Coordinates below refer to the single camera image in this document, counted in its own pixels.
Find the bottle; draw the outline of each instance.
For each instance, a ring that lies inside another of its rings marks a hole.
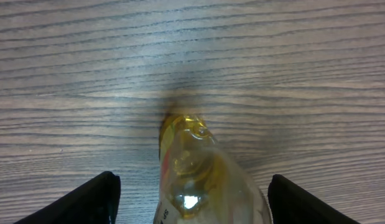
[[[270,224],[261,191],[196,115],[160,130],[160,201],[154,224]]]

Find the dark object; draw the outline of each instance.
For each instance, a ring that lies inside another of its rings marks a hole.
[[[274,224],[358,224],[282,175],[274,175],[268,188]]]
[[[114,224],[120,178],[111,172],[91,179],[16,224]],[[274,224],[358,224],[281,175],[268,188]]]
[[[16,224],[115,224],[120,178],[106,171]]]

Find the transparent bottle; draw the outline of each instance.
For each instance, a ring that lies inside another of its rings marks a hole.
[[[196,115],[160,130],[160,201],[154,224],[270,224],[261,191]]]

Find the tabletop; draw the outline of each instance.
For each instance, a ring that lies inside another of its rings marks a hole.
[[[0,223],[104,170],[152,223],[173,105],[264,193],[385,223],[385,0],[0,0]]]

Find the bottle label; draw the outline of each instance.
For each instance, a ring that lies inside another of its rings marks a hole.
[[[157,205],[154,224],[176,224],[179,217],[180,212],[164,197]]]

